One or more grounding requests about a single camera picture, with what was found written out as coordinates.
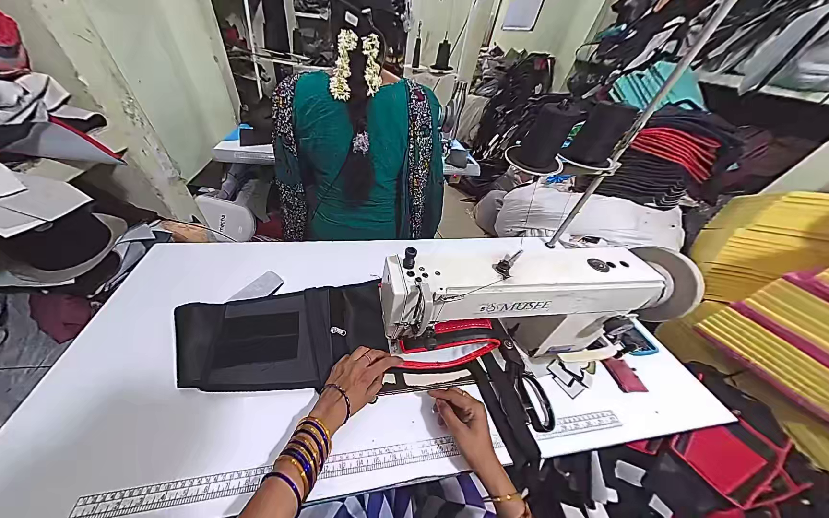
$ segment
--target bracelet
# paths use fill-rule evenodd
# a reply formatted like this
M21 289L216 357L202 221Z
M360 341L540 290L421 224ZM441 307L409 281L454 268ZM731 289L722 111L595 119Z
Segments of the bracelet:
M511 500L523 500L523 495L518 491L516 493L510 493L509 495L504 495L503 497L493 497L487 496L482 499L482 501L492 501L495 503L500 503L502 501L511 501Z
M327 389L328 387L333 388L334 390L340 392L342 396L344 396L344 404L347 405L347 415L344 416L344 422L341 423L342 426L343 426L343 425L347 424L347 419L351 418L351 399L349 397L347 397L347 393L344 391L343 388L339 387L338 385L336 385L334 383L328 383L327 385L321 387L322 392L324 392L324 390Z
M284 475L283 473L278 473L276 471L272 471L272 472L268 473L267 475L265 475L264 478L261 479L261 484L263 484L264 480L267 480L268 477L279 478L279 479L283 480L283 482L285 482L286 485L290 487L290 489L293 489L293 495L296 496L296 516L298 516L299 515L299 509L302 508L302 499L299 498L299 489L296 488L296 483L293 482L293 479L291 479L290 477Z
M314 433L308 430L297 430L296 433L293 434L293 437L298 437L299 434L303 434L312 439L312 442L315 442L315 447L319 450L319 459L324 459L328 453L325 452L325 449L322 447L321 442L318 437Z
M286 449L297 450L299 453L302 453L304 457L308 460L309 465L312 466L312 469L318 473L319 472L319 462L315 458L315 454L312 453L312 449L309 448L308 444L303 441L297 441L296 438L292 439L286 444L284 451Z
M303 418L299 419L299 423L296 425L296 431L300 430L314 431L317 434L316 439L321 440L322 446L325 449L325 456L328 456L328 453L332 450L332 438L325 433L321 426L315 421L309 421Z
M306 455L297 450L296 448L286 448L281 453L281 455L286 455L293 459L296 459L299 465L302 466L303 471L306 472L306 479L308 480L308 488L309 491L312 490L312 486L315 485L315 476L316 472L315 469L312 467L312 464L306 458Z
M304 487L306 488L306 496L308 496L309 492L312 490L312 486L309 485L308 477L306 476L306 472L303 470L302 465L299 464L299 461L297 461L295 458L293 458L289 455L281 454L279 457L277 457L276 461L273 461L273 463L276 464L277 461L279 461L280 459L284 459L285 461L288 461L290 464L294 465L297 470L299 470L299 476L302 477L302 483L303 483Z
M328 427L325 426L325 423L323 423L321 419L306 416L305 418L299 419L299 424L308 424L316 427L329 443L332 442L332 433L328 430Z

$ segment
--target patterned fabric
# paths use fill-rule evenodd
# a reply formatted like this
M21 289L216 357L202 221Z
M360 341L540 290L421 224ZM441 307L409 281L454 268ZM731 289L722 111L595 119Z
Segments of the patterned fabric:
M277 86L273 93L273 156L286 163L285 174L278 174L275 179L280 191L281 218L284 223L284 240L303 241L306 236L306 191L302 178L298 174L299 155L296 139L293 136L293 98L296 94L296 82L302 74L287 77Z
M412 239L422 239L425 189L430 178L433 139L430 102L424 87L414 81L408 86L408 218Z
M495 518L485 488L471 473L310 505L300 518Z

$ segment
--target hand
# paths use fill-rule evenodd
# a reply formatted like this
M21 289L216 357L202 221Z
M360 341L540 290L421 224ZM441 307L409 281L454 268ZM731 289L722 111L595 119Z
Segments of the hand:
M456 387L431 390L427 394L436 399L434 405L442 419L440 424L453 434L462 456L476 474L500 466L481 401Z
M376 397L382 388L383 374L402 362L401 358L389 356L388 352L358 347L334 364L325 384L335 384L344 390L351 403L350 416L353 416ZM309 415L324 421L331 433L343 425L345 418L350 418L344 397L334 388L322 391Z

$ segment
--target measuring tape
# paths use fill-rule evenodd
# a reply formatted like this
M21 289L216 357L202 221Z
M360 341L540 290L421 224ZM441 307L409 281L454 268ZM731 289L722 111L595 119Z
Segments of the measuring tape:
M622 426L616 414L607 410L559 418L556 428L547 433L535 434L537 441L558 439L586 431L604 430ZM503 447L498 436L492 437L496 448ZM319 479L342 477L386 467L416 464L435 459L455 457L460 451L452 437L428 441L408 442L370 448L358 452L336 453L328 458ZM121 489L80 497L75 501L69 518L114 518L137 512L167 509L198 501L214 500L258 489L261 478L269 473L271 465L217 473L205 477L185 478L133 489Z

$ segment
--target sewing machine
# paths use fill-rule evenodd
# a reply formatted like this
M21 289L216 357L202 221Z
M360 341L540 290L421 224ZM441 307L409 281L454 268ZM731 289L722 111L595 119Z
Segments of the sewing machine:
M561 248L386 258L380 298L390 339L431 333L438 322L499 318L530 356L614 346L608 338L629 316L660 322L683 316L702 299L703 279L680 253L658 247Z

